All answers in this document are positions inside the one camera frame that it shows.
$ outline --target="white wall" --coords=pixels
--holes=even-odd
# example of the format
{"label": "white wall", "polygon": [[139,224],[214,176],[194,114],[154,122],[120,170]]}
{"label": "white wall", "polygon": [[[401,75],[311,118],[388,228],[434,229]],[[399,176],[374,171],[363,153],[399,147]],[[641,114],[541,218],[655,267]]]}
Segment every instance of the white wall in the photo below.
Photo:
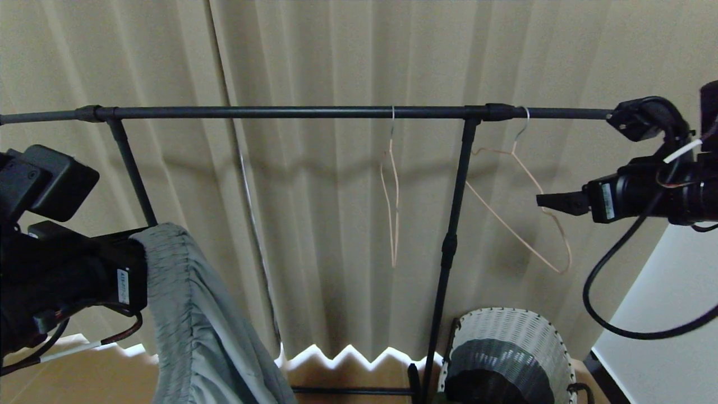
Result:
{"label": "white wall", "polygon": [[[634,331],[673,328],[718,303],[718,231],[669,226],[613,316]],[[663,341],[604,331],[594,351],[631,402],[715,403],[718,321]]]}

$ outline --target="curtain fold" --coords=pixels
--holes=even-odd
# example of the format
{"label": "curtain fold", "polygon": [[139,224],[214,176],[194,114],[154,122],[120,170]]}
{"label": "curtain fold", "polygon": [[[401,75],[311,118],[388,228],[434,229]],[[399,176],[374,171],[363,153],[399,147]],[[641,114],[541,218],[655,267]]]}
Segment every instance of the curtain fold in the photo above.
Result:
{"label": "curtain fold", "polygon": [[[710,1],[4,1],[1,112],[86,104],[612,108],[660,94],[697,127],[698,89],[718,65],[717,19]],[[311,344],[329,357],[347,344],[369,360],[387,346],[414,359],[426,354],[461,122],[395,122],[396,268],[378,171],[390,120],[125,125],[158,219],[189,230],[270,352],[281,339],[289,357]],[[521,125],[481,124],[475,147],[510,147]],[[546,192],[567,192],[659,142],[630,143],[600,121],[534,119],[518,154]],[[33,143],[101,173],[69,226],[95,235],[143,224],[106,125],[0,128],[3,150]],[[469,182],[538,251],[564,264],[559,235],[509,157],[474,159]],[[23,225],[37,220],[27,215]],[[514,306],[552,321],[573,356],[588,352],[600,328],[583,310],[581,288],[629,221],[561,221],[575,266],[556,275],[465,195],[439,346],[452,318]],[[665,225],[647,221],[599,277],[593,300],[603,316],[617,308]],[[128,325],[99,309],[72,323],[89,339]],[[141,341],[154,353],[148,323],[128,344]]]}

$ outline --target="light under curtain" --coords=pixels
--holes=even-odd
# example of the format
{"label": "light under curtain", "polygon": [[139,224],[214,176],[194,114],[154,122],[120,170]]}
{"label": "light under curtain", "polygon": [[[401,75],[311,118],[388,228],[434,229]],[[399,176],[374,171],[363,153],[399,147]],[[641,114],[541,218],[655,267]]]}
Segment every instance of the light under curtain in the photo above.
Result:
{"label": "light under curtain", "polygon": [[[717,20],[709,0],[0,1],[1,110],[487,102],[613,108],[658,94],[697,127],[698,89],[716,79]],[[379,173],[390,120],[125,125],[158,219],[190,231],[270,352],[279,352],[281,339],[288,357],[312,344],[328,357],[352,344],[370,361],[387,346],[414,359],[426,354],[461,122],[395,122],[396,267]],[[481,124],[475,147],[510,150],[522,125]],[[631,144],[600,121],[535,120],[516,154],[547,193],[566,192],[659,142]],[[0,149],[34,143],[101,173],[70,227],[95,235],[143,225],[105,125],[0,128]],[[392,174],[387,178],[393,195]],[[535,185],[510,157],[475,158],[469,184],[548,261],[565,266],[554,222],[536,207]],[[23,225],[36,221],[27,215]],[[511,306],[552,321],[572,356],[588,352],[600,328],[584,312],[581,287],[628,221],[599,225],[562,215],[561,223],[574,265],[558,275],[465,194],[439,346],[454,317]],[[601,274],[592,299],[604,317],[665,226],[647,221]],[[86,310],[68,333],[94,340],[130,321]],[[154,353],[147,323],[125,344],[141,342]]]}

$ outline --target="label sticker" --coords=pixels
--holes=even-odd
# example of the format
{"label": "label sticker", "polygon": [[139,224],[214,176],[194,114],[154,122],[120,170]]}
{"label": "label sticker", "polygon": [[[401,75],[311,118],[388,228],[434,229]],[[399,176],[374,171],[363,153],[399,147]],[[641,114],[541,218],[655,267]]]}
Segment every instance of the label sticker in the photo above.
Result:
{"label": "label sticker", "polygon": [[606,219],[610,220],[616,217],[616,213],[613,211],[613,198],[611,198],[611,185],[605,183],[601,185],[603,190],[603,207],[606,210]]}
{"label": "label sticker", "polygon": [[127,271],[117,269],[117,298],[122,304],[130,304],[130,275]]}

